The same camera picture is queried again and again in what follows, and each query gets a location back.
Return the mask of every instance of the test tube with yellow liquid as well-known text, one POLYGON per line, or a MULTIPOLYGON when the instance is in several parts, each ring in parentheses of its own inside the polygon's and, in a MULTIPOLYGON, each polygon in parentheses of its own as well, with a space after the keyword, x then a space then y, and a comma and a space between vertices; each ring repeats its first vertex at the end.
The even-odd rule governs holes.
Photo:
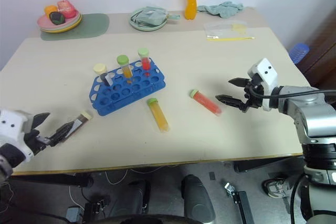
POLYGON ((125 78, 132 78, 132 71, 130 69, 129 59, 126 55, 119 55, 117 57, 117 62, 121 67, 122 73, 125 78))
POLYGON ((159 102, 156 98, 151 98, 147 100, 147 104, 149 108, 152 111, 152 114, 156 120, 156 123, 158 124, 158 127, 161 132, 167 132, 169 131, 169 125, 167 123, 166 118, 164 117, 164 114, 159 106, 159 102))

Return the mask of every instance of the green cap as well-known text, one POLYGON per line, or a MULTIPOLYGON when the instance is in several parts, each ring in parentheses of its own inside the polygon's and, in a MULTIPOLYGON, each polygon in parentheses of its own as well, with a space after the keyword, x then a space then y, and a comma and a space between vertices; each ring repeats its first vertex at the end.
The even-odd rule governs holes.
POLYGON ((119 55, 117 57, 117 62, 120 65, 126 65, 126 64, 128 64, 129 60, 128 60, 127 55, 119 55))
POLYGON ((192 90, 192 91, 190 92, 190 97, 191 97, 191 98, 194 98, 194 95, 195 95, 197 92, 198 92, 197 89, 192 90))
POLYGON ((138 49, 138 55, 140 56, 141 59, 148 57, 148 54, 149 51, 147 48, 143 47, 138 49))
POLYGON ((157 102, 158 100, 156 98, 151 98, 147 100, 147 104, 150 105, 152 102, 157 102))

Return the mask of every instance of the green placemat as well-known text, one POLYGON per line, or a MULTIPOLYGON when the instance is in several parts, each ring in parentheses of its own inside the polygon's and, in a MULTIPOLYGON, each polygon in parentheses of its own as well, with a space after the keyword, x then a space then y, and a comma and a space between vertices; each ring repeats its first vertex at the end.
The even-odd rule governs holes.
POLYGON ((109 16, 102 13, 83 14, 82 21, 75 28, 59 34, 41 31, 42 40, 64 40, 97 37, 104 34, 109 27, 109 16))

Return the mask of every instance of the pink plate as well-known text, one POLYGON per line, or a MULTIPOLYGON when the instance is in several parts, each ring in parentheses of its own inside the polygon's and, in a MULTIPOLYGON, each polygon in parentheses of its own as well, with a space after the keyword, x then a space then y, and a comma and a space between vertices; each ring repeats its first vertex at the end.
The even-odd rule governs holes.
POLYGON ((69 23, 71 23, 72 21, 74 21, 75 19, 78 19, 79 17, 79 12, 76 11, 76 15, 73 18, 66 18, 65 19, 65 23, 60 24, 60 25, 55 25, 53 24, 50 19, 47 17, 47 15, 43 15, 42 17, 39 17, 39 19, 37 20, 37 24, 40 28, 42 29, 55 29, 55 28, 62 28, 64 26, 67 26, 69 23))

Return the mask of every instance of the test tube with red liquid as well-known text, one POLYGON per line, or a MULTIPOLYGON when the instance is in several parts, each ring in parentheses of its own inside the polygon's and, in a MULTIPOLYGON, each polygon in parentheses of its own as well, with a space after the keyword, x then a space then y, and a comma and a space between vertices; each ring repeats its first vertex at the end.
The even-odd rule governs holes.
POLYGON ((196 100, 198 103, 206 107, 215 115, 219 116, 222 113, 220 107, 218 107, 213 101, 211 101, 208 97, 201 94, 197 89, 194 89, 190 93, 190 97, 196 100))
POLYGON ((139 48, 138 55, 141 58, 142 69, 148 72, 145 72, 145 75, 149 76, 149 70, 151 69, 151 62, 149 61, 149 51, 147 48, 139 48))

